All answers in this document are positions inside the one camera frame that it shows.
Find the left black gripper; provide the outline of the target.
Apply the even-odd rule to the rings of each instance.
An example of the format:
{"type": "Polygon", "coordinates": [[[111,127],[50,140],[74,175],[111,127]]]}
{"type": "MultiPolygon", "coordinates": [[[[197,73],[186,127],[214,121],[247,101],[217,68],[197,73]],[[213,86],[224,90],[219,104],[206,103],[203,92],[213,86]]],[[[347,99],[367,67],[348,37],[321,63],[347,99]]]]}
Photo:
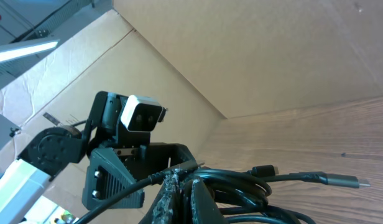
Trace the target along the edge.
{"type": "Polygon", "coordinates": [[[193,161],[183,144],[153,142],[150,137],[82,138],[90,160],[82,204],[92,210],[149,175],[193,161]]]}

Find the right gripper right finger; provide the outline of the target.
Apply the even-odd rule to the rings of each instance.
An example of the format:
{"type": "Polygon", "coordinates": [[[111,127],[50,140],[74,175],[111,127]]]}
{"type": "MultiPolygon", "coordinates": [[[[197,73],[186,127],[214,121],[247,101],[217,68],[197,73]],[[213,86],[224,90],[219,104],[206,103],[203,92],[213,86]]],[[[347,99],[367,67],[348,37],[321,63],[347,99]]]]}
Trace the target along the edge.
{"type": "Polygon", "coordinates": [[[228,224],[203,179],[199,177],[193,179],[190,203],[193,224],[228,224]]]}

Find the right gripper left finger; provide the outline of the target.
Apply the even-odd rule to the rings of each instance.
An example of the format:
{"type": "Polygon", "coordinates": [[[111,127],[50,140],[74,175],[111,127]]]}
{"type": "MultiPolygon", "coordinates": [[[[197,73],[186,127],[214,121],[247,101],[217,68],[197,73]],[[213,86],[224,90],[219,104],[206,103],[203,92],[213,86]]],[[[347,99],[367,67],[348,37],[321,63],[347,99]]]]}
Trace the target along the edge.
{"type": "Polygon", "coordinates": [[[180,183],[184,173],[181,169],[164,172],[162,186],[143,217],[143,224],[173,224],[178,222],[180,183]]]}

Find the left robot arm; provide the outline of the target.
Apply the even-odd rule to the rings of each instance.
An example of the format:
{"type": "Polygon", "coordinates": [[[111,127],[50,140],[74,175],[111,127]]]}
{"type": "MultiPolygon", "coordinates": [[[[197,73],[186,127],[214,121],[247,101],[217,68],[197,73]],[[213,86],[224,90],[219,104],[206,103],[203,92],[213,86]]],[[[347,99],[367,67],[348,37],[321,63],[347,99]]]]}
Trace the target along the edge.
{"type": "Polygon", "coordinates": [[[166,109],[136,95],[96,94],[84,129],[76,125],[38,133],[0,178],[0,223],[20,223],[55,178],[70,164],[90,161],[80,223],[108,209],[141,208],[144,188],[198,164],[182,144],[152,143],[150,134],[166,109]]]}

